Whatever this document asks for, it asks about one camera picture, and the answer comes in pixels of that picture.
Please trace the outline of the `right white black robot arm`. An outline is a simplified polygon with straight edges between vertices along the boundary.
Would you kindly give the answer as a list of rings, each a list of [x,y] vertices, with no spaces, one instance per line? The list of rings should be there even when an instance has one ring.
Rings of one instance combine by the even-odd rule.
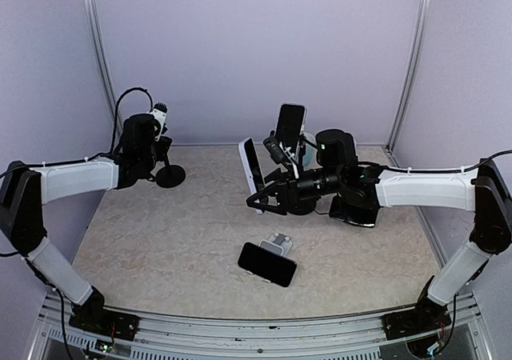
[[[338,129],[316,137],[319,167],[304,170],[275,136],[264,146],[285,171],[276,170],[271,183],[252,194],[254,209],[286,215],[312,212],[323,195],[331,194],[339,208],[332,216],[357,226],[372,227],[384,207],[445,207],[474,213],[470,236],[426,287],[423,302],[409,314],[410,325],[425,331],[439,320],[439,306],[477,277],[490,258],[511,244],[511,194],[492,158],[474,166],[447,170],[415,170],[384,166],[358,159],[351,134]]]

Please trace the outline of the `black round-base phone stand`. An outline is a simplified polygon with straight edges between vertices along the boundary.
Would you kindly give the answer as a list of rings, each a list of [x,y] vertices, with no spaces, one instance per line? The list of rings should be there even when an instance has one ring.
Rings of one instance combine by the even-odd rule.
[[[185,170],[179,165],[171,165],[167,153],[157,154],[157,160],[164,163],[164,167],[156,174],[156,183],[158,186],[162,188],[174,188],[185,181]]]

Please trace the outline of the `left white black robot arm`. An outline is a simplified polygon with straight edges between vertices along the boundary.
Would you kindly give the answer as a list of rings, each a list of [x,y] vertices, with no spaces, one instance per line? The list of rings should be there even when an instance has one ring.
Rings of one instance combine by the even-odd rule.
[[[1,176],[1,231],[44,279],[82,307],[79,315],[94,331],[111,325],[111,312],[93,300],[99,292],[48,239],[42,208],[78,194],[129,188],[139,180],[171,187],[172,141],[165,132],[166,106],[159,103],[150,112],[125,120],[121,140],[108,155],[35,165],[16,161]]]

